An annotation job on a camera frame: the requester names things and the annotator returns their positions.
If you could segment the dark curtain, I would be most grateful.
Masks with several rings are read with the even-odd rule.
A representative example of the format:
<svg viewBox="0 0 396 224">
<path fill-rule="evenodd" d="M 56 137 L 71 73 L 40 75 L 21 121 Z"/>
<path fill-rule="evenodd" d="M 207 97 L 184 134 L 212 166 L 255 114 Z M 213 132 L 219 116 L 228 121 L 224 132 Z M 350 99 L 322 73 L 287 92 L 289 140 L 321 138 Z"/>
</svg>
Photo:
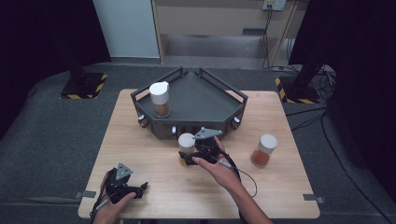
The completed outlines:
<svg viewBox="0 0 396 224">
<path fill-rule="evenodd" d="M 0 139 L 38 81 L 109 60 L 93 0 L 0 0 Z"/>
<path fill-rule="evenodd" d="M 396 0 L 309 0 L 290 63 L 336 74 L 328 105 L 345 148 L 396 201 Z"/>
</svg>

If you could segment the jar with brown spice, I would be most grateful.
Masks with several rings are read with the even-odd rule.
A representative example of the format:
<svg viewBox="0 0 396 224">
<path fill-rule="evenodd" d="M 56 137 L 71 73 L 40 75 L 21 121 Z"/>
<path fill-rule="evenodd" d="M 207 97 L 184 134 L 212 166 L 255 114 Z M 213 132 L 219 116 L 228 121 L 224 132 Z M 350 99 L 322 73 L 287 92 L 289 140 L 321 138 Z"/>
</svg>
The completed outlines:
<svg viewBox="0 0 396 224">
<path fill-rule="evenodd" d="M 149 87 L 149 94 L 154 106 L 155 115 L 158 118 L 166 118 L 171 112 L 169 105 L 169 83 L 166 81 L 153 83 Z"/>
</svg>

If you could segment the jar with orange spice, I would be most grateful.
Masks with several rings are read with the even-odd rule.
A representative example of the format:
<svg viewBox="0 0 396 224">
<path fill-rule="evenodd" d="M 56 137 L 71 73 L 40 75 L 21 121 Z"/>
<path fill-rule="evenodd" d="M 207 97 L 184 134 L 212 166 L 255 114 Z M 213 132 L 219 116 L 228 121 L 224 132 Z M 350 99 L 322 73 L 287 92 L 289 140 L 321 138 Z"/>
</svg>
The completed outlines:
<svg viewBox="0 0 396 224">
<path fill-rule="evenodd" d="M 191 154 L 195 150 L 195 139 L 191 133 L 183 133 L 178 138 L 179 151 Z"/>
</svg>

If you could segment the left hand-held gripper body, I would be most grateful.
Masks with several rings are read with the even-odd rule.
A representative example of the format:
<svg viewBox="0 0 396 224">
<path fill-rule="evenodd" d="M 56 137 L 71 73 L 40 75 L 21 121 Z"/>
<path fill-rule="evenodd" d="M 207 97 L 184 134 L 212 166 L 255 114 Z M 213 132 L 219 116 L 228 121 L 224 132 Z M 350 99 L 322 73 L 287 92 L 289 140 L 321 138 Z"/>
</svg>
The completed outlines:
<svg viewBox="0 0 396 224">
<path fill-rule="evenodd" d="M 119 163 L 107 173 L 105 187 L 111 202 L 118 203 L 127 194 L 137 192 L 137 187 L 127 185 L 132 172 L 126 165 Z"/>
</svg>

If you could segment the person's left hand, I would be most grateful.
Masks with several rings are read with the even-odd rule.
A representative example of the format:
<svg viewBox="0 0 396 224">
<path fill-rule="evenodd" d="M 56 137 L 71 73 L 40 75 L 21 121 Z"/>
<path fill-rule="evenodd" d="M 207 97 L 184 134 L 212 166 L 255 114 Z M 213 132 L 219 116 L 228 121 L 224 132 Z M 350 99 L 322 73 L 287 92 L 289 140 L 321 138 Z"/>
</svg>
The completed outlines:
<svg viewBox="0 0 396 224">
<path fill-rule="evenodd" d="M 93 209 L 91 224 L 114 224 L 120 212 L 134 199 L 135 193 L 131 192 L 117 203 L 100 202 L 99 209 Z"/>
</svg>

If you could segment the black corner rack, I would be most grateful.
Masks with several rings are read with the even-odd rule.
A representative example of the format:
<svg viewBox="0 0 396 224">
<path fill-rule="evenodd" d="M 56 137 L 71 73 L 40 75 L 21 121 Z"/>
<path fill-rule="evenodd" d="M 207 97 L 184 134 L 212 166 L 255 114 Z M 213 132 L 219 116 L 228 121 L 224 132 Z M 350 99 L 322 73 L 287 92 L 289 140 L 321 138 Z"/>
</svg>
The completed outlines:
<svg viewBox="0 0 396 224">
<path fill-rule="evenodd" d="M 131 94 L 138 123 L 157 138 L 177 139 L 203 127 L 226 135 L 240 126 L 248 97 L 210 71 L 201 68 L 190 72 L 179 67 L 157 80 L 169 83 L 168 117 L 155 115 L 148 85 Z"/>
</svg>

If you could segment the white wall socket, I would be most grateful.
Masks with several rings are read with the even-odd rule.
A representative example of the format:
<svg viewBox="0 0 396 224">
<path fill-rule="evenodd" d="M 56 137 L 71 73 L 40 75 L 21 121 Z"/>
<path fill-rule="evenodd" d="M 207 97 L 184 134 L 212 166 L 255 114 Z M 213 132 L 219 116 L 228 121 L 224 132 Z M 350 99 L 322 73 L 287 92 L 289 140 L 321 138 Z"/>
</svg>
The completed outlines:
<svg viewBox="0 0 396 224">
<path fill-rule="evenodd" d="M 263 10 L 282 11 L 287 3 L 287 0 L 263 0 Z"/>
</svg>

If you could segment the white panel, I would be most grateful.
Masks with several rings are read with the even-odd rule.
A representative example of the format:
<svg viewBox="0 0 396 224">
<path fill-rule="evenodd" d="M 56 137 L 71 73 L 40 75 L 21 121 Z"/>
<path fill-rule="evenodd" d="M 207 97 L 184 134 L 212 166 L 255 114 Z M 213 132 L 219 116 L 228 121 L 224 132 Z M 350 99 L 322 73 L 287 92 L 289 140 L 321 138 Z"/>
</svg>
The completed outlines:
<svg viewBox="0 0 396 224">
<path fill-rule="evenodd" d="M 160 58 L 151 0 L 93 0 L 111 57 Z"/>
</svg>

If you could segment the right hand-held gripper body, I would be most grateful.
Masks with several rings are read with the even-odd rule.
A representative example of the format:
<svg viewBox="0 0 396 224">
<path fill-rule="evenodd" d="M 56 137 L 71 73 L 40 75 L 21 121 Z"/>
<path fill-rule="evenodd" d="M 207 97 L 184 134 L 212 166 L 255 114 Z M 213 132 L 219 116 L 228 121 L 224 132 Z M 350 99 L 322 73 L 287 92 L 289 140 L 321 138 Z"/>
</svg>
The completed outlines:
<svg viewBox="0 0 396 224">
<path fill-rule="evenodd" d="M 215 136 L 222 135 L 221 130 L 208 129 L 202 127 L 201 130 L 193 136 L 195 148 L 198 151 L 198 157 L 210 162 L 216 163 L 219 155 L 219 146 Z"/>
</svg>

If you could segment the person's right hand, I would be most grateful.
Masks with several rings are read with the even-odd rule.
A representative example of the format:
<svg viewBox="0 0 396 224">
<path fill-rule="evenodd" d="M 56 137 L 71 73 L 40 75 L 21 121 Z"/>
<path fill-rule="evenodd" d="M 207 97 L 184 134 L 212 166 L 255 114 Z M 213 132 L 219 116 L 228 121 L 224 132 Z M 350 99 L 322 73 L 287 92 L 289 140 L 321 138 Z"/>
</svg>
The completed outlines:
<svg viewBox="0 0 396 224">
<path fill-rule="evenodd" d="M 228 162 L 222 154 L 216 157 L 216 163 L 210 163 L 198 157 L 193 157 L 192 160 L 207 170 L 230 194 L 235 194 L 245 189 L 233 169 L 222 164 L 223 162 Z"/>
</svg>

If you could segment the black stand with striped base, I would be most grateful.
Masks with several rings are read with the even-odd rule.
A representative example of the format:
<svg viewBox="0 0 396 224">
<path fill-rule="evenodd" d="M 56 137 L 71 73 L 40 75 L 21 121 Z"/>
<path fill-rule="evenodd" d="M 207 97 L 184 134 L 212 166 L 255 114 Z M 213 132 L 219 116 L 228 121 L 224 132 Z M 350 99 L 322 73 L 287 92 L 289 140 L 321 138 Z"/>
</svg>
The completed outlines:
<svg viewBox="0 0 396 224">
<path fill-rule="evenodd" d="M 70 78 L 61 91 L 63 99 L 95 99 L 107 79 L 103 73 L 86 72 L 76 57 L 71 54 L 64 57 Z"/>
<path fill-rule="evenodd" d="M 278 77 L 276 86 L 283 103 L 293 104 L 318 104 L 319 96 L 310 84 L 318 73 L 321 64 L 314 62 L 305 63 L 295 77 Z"/>
</svg>

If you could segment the jar with red spice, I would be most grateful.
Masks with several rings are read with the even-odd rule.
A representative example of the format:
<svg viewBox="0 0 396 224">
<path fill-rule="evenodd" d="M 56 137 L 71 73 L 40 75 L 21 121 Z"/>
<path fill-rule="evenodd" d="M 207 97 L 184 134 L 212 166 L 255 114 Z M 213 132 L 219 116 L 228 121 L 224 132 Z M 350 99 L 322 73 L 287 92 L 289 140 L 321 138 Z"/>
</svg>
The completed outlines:
<svg viewBox="0 0 396 224">
<path fill-rule="evenodd" d="M 264 134 L 261 136 L 258 145 L 253 150 L 250 160 L 251 162 L 258 166 L 264 167 L 278 145 L 276 137 L 272 134 Z"/>
</svg>

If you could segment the grey tape piece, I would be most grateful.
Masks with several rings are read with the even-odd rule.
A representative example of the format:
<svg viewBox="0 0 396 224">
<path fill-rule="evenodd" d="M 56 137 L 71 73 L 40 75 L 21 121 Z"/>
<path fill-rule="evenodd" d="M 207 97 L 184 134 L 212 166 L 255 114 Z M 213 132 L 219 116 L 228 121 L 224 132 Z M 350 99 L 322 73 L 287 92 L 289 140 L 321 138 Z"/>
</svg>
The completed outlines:
<svg viewBox="0 0 396 224">
<path fill-rule="evenodd" d="M 74 197 L 76 199 L 82 199 L 82 198 L 94 198 L 96 195 L 95 191 L 91 190 L 83 190 L 83 191 L 76 191 Z"/>
<path fill-rule="evenodd" d="M 316 194 L 304 194 L 303 197 L 305 201 L 316 202 L 317 204 L 325 203 L 325 199 Z"/>
</svg>

